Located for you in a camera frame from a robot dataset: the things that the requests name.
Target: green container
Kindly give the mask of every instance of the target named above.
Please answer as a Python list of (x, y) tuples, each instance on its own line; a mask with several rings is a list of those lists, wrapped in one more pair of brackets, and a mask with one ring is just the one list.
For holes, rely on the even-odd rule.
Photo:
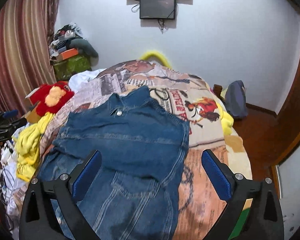
[(75, 55), (53, 65), (56, 80), (69, 80), (74, 74), (91, 70), (90, 62), (84, 55)]

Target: blue denim garment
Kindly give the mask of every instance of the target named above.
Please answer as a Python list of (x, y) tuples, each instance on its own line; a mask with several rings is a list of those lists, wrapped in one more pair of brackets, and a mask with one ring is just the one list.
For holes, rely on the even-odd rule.
[(70, 113), (38, 177), (52, 180), (70, 173), (91, 150), (99, 150), (102, 168), (77, 203), (93, 230), (102, 240), (172, 239), (188, 141), (189, 122), (166, 112), (143, 86), (125, 97), (113, 94), (97, 108)]

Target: curtain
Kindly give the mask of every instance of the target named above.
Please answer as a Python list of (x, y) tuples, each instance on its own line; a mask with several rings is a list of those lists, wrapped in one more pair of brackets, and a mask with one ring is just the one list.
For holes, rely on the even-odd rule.
[(56, 79), (49, 62), (59, 0), (8, 0), (0, 11), (0, 111), (24, 114), (33, 89)]

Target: bed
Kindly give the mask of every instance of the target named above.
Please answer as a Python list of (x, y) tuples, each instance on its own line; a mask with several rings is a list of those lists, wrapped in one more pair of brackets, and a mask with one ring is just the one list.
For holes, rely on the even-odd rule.
[[(189, 151), (179, 186), (178, 226), (173, 239), (202, 240), (226, 205), (202, 168), (202, 151), (211, 149), (234, 173), (252, 179), (242, 139), (233, 128), (231, 134), (224, 134), (220, 111), (225, 111), (225, 107), (202, 78), (144, 60), (119, 63), (102, 71), (82, 85), (51, 120), (40, 142), (42, 160), (53, 147), (53, 138), (70, 112), (98, 107), (112, 93), (124, 96), (144, 85), (166, 111), (190, 122)], [(244, 209), (250, 205), (247, 200)]]

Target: red plush toy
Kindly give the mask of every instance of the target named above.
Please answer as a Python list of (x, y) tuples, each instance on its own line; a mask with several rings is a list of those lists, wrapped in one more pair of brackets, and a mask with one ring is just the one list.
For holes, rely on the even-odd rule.
[(59, 81), (54, 85), (41, 85), (40, 88), (30, 97), (32, 103), (39, 101), (36, 112), (44, 116), (46, 112), (56, 114), (71, 97), (74, 92), (70, 90), (67, 82)]

